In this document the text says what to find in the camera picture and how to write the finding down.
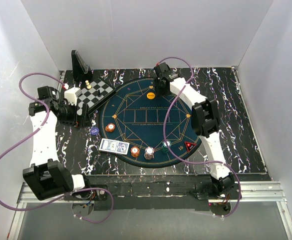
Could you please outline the playing card deck box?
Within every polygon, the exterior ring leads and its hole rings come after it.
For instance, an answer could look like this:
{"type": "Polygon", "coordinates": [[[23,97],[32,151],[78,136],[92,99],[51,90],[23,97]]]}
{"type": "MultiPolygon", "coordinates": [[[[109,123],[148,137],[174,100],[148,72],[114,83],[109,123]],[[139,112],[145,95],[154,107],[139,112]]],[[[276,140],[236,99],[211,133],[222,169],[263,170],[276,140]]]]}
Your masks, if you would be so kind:
{"type": "Polygon", "coordinates": [[[112,154],[127,155],[129,145],[130,143],[128,142],[102,138],[99,146],[99,151],[112,154]]]}

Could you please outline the red chip stack bottom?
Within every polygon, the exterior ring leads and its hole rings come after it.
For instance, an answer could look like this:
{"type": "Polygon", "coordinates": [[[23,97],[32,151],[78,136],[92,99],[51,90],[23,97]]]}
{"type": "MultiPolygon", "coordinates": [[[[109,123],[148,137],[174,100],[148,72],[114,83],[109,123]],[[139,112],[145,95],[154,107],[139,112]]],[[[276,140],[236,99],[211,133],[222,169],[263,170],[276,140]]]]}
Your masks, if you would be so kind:
{"type": "Polygon", "coordinates": [[[131,148],[131,156],[133,158],[137,158],[139,155],[140,155],[140,149],[138,147],[136,147],[136,146],[133,146],[131,148]]]}

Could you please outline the green chip stack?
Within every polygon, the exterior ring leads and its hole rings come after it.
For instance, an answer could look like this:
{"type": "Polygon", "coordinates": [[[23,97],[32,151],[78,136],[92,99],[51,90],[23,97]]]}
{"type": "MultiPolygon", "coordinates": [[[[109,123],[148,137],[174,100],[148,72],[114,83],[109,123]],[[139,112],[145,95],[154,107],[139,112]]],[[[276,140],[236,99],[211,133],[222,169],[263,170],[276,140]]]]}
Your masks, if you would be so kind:
{"type": "Polygon", "coordinates": [[[161,147],[161,151],[163,152],[163,153],[167,153],[169,150],[168,150],[168,147],[170,147],[171,146],[171,142],[169,141],[169,140],[167,140],[167,141],[163,141],[162,142],[162,147],[161,147]]]}

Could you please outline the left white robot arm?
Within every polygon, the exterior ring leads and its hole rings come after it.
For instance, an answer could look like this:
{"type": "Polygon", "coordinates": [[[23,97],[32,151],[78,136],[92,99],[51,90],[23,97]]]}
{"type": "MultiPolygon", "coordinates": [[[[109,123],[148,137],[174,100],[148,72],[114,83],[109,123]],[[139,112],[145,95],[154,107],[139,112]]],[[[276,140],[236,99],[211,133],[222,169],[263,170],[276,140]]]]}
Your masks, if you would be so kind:
{"type": "Polygon", "coordinates": [[[30,166],[22,171],[23,178],[38,200],[75,192],[81,200],[92,195],[92,187],[82,174],[71,174],[59,161],[56,150],[57,123],[83,126],[87,115],[84,104],[77,114],[81,89],[72,87],[61,97],[57,89],[49,86],[37,90],[38,98],[30,103],[28,111],[35,135],[30,166]]]}

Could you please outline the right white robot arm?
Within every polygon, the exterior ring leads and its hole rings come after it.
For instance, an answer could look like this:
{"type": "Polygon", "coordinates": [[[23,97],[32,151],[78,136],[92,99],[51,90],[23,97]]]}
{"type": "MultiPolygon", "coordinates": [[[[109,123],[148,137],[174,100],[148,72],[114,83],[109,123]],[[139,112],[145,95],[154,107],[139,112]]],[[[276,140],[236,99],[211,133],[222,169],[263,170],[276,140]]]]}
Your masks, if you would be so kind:
{"type": "Polygon", "coordinates": [[[165,63],[154,67],[156,73],[155,93],[157,96],[174,94],[191,108],[191,127],[200,138],[210,165],[212,194],[223,199],[229,197],[230,189],[235,185],[234,174],[227,163],[220,143],[220,116],[218,103],[209,100],[194,90],[184,77],[181,77],[165,63]]]}

